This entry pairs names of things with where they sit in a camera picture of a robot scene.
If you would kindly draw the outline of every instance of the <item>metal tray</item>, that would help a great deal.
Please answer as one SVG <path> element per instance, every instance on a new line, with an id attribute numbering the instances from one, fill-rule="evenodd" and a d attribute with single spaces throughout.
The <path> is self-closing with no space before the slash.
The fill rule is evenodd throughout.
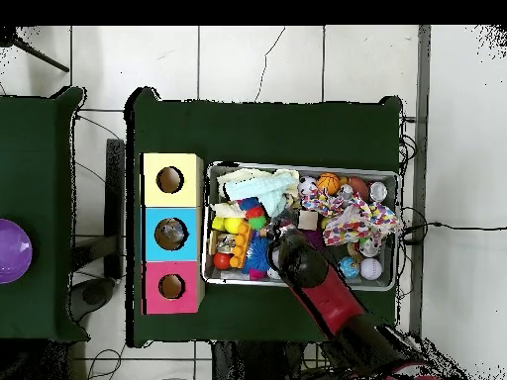
<path id="1" fill-rule="evenodd" d="M 313 176 L 318 178 L 324 172 L 331 172 L 342 176 L 357 176 L 364 181 L 380 181 L 383 182 L 387 188 L 387 197 L 382 202 L 390 208 L 397 217 L 400 217 L 400 194 L 401 194 L 401 179 L 395 172 L 377 171 L 377 170 L 352 170 L 352 169 L 336 169 L 329 167 L 310 167 L 310 166 L 281 166 L 275 164 L 259 164 L 259 163 L 224 163 L 215 161 L 210 163 L 206 171 L 206 184 L 208 186 L 208 196 L 205 201 L 204 208 L 204 229 L 203 229 L 203 246 L 202 246 L 202 263 L 201 273 L 205 281 L 214 284 L 240 284 L 248 286 L 273 286 L 273 287 L 287 287 L 283 281 L 273 280 L 271 278 L 264 278 L 257 281 L 251 281 L 248 275 L 242 274 L 241 270 L 229 269 L 219 270 L 213 265 L 213 257 L 208 254 L 208 238 L 211 232 L 211 223 L 214 218 L 214 211 L 209 207 L 209 204 L 218 204 L 220 201 L 218 194 L 217 177 L 229 172 L 233 172 L 240 168 L 254 168 L 274 172 L 277 169 L 294 169 L 299 172 L 300 176 Z M 397 245 L 398 245 L 398 232 L 394 235 L 389 235 L 384 241 L 384 245 L 380 250 L 377 259 L 382 265 L 381 276 L 374 281 L 365 280 L 358 276 L 353 280 L 348 280 L 347 283 L 353 290 L 364 291 L 387 291 L 392 288 L 396 280 L 397 270 Z M 323 252 L 330 262 L 339 261 L 343 256 L 348 256 L 347 247 L 341 246 L 326 246 Z"/>

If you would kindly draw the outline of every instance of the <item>toy pile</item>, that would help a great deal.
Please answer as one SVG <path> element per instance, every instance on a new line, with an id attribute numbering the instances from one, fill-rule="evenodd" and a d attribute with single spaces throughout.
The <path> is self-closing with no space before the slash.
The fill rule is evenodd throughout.
<path id="1" fill-rule="evenodd" d="M 359 275 L 376 280 L 382 265 L 376 257 L 399 221 L 381 204 L 387 195 L 381 182 L 323 173 L 318 179 L 295 170 L 274 173 L 241 168 L 217 178 L 220 203 L 209 236 L 209 254 L 222 278 L 279 280 L 267 261 L 276 225 L 297 228 L 318 250 L 343 246 L 349 256 L 339 269 L 347 280 Z"/>

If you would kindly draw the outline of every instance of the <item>purple plate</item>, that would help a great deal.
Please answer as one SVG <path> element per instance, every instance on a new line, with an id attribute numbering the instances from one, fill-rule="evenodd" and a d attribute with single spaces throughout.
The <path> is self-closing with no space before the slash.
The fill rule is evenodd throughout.
<path id="1" fill-rule="evenodd" d="M 0 284 L 20 279 L 32 262 L 32 243 L 23 229 L 0 219 Z"/>

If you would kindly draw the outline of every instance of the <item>table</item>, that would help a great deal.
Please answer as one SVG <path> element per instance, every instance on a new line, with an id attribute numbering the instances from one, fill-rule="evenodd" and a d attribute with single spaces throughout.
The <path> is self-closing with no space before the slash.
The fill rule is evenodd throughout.
<path id="1" fill-rule="evenodd" d="M 27 232 L 32 265 L 0 286 L 0 337 L 87 340 L 66 307 L 70 282 L 70 129 L 83 98 L 63 88 L 50 98 L 0 97 L 0 218 Z"/>
<path id="2" fill-rule="evenodd" d="M 197 314 L 141 314 L 139 155 L 196 153 L 214 160 L 398 172 L 400 102 L 318 104 L 161 101 L 139 88 L 126 104 L 127 343 L 148 340 L 322 341 L 286 288 L 207 284 Z M 395 322 L 395 287 L 356 292 L 376 324 Z"/>

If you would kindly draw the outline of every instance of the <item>pink block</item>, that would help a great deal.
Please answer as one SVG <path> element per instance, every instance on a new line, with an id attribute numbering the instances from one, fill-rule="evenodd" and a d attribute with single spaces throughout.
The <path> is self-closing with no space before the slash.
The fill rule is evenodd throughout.
<path id="1" fill-rule="evenodd" d="M 184 281 L 185 291 L 178 299 L 166 299 L 158 289 L 164 275 L 177 274 Z M 202 279 L 196 261 L 147 262 L 146 299 L 147 315 L 194 314 L 202 300 Z"/>

